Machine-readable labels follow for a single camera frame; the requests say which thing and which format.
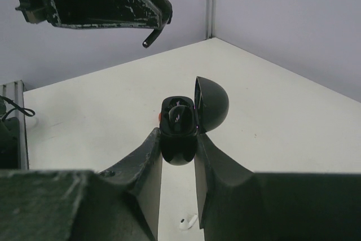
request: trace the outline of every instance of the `white tabletop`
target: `white tabletop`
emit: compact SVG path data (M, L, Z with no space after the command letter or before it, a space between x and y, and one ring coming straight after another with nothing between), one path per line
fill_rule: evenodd
M218 39L24 94L31 169L103 170L158 125L164 98L193 97L196 76L230 98L213 142L253 171L361 172L361 103ZM159 241L204 240L196 224L193 163L163 164Z

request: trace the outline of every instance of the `black cable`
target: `black cable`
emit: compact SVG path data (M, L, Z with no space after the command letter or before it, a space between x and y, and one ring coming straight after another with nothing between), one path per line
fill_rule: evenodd
M25 116L28 116L28 117L35 116L35 111L33 111L32 109L29 109L29 108L19 106L18 104L16 104L13 100L9 99L8 97L4 97L4 96L0 95L0 99L3 99L5 102L7 102L8 104L10 104L14 107L14 108L10 109L8 112L6 112L5 115L2 116L2 118L1 118L2 121L5 121L6 118L9 116L9 114L11 112L13 112L14 110L19 110L22 114L24 114Z

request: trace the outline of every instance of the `tabletop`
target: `tabletop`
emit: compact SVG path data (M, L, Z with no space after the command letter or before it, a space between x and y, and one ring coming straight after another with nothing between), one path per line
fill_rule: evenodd
M163 99L193 98L196 76L227 91L228 116L208 134L242 166L361 172L361 103L216 38L24 93L37 113L27 118L29 167L106 169L158 126ZM164 162L159 241L204 240L197 224L178 229L195 213L193 163Z

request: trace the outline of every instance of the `wall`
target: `wall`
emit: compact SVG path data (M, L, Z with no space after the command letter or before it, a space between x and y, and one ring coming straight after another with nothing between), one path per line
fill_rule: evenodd
M217 0L215 35L361 102L361 0Z
M70 30L28 24L18 0L0 0L0 84L22 79L27 88L49 85L205 38L205 0L169 0L173 19L144 49L147 29Z

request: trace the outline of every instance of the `aluminum profile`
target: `aluminum profile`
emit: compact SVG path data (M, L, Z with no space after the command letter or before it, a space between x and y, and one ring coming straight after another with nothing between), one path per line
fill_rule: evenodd
M8 84L0 85L0 95L8 97L16 104L24 107L24 83L20 81L11 82ZM12 106L6 104L6 110L9 111ZM28 146L27 146L27 131L25 126L25 116L19 111L15 110L10 113L8 118L16 117L20 125L20 167L21 169L29 169L28 160Z

